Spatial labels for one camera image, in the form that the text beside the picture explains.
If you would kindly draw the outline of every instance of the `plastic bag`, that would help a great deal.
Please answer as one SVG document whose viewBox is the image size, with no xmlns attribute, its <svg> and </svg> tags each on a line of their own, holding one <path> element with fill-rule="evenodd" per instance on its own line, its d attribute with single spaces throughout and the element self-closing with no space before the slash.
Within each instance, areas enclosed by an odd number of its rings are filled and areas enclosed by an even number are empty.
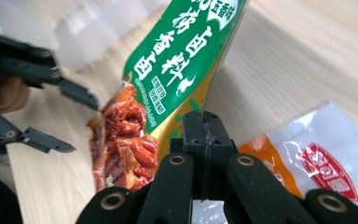
<svg viewBox="0 0 358 224">
<path fill-rule="evenodd" d="M 170 3 L 127 60 L 124 89 L 89 123 L 97 190 L 136 191 L 153 180 L 170 139 L 182 136 L 182 116 L 203 110 L 244 6 L 245 0 Z M 131 134 L 122 134 L 126 125 Z"/>
<path fill-rule="evenodd" d="M 358 129 L 333 104 L 239 147 L 293 194 L 331 189 L 358 205 Z"/>
</svg>

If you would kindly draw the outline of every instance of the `orange label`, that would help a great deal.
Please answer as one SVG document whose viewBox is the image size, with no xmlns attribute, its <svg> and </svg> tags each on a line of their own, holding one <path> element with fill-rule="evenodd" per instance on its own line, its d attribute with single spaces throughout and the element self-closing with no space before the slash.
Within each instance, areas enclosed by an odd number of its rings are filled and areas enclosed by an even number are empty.
<svg viewBox="0 0 358 224">
<path fill-rule="evenodd" d="M 238 148 L 240 153 L 247 153 L 260 159 L 279 181 L 297 197 L 304 198 L 298 190 L 295 178 L 283 164 L 281 155 L 266 135 L 262 135 Z"/>
</svg>

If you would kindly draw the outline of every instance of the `wooden table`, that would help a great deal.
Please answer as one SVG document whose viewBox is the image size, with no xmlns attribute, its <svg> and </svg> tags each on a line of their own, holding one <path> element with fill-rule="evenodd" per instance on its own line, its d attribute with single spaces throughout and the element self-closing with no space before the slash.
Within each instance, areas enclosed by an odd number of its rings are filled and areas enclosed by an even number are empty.
<svg viewBox="0 0 358 224">
<path fill-rule="evenodd" d="M 81 71 L 64 74 L 87 86 L 103 105 L 117 90 L 127 57 L 152 17 Z M 358 126 L 358 1 L 253 0 L 207 110 L 221 117 L 241 145 L 323 105 L 337 104 Z M 7 118 L 72 143 L 77 151 L 41 153 L 9 147 L 25 223 L 74 223 L 94 194 L 85 124 L 94 112 L 54 88 L 32 90 L 29 104 Z"/>
</svg>

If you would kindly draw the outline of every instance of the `green label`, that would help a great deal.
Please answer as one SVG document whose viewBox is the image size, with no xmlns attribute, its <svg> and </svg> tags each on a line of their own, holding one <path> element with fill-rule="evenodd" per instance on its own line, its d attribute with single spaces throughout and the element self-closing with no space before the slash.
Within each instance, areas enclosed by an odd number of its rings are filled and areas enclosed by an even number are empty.
<svg viewBox="0 0 358 224">
<path fill-rule="evenodd" d="M 138 90 L 151 133 L 208 75 L 226 45 L 245 0 L 172 0 L 132 53 L 125 76 Z"/>
</svg>

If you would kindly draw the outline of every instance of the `white packet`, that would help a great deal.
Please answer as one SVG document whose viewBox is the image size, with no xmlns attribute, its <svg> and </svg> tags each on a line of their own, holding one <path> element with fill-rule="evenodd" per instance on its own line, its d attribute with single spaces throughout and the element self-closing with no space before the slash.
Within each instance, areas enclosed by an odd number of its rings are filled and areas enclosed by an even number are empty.
<svg viewBox="0 0 358 224">
<path fill-rule="evenodd" d="M 331 189 L 358 205 L 358 129 L 333 104 L 239 147 L 256 156 L 293 194 Z"/>
</svg>

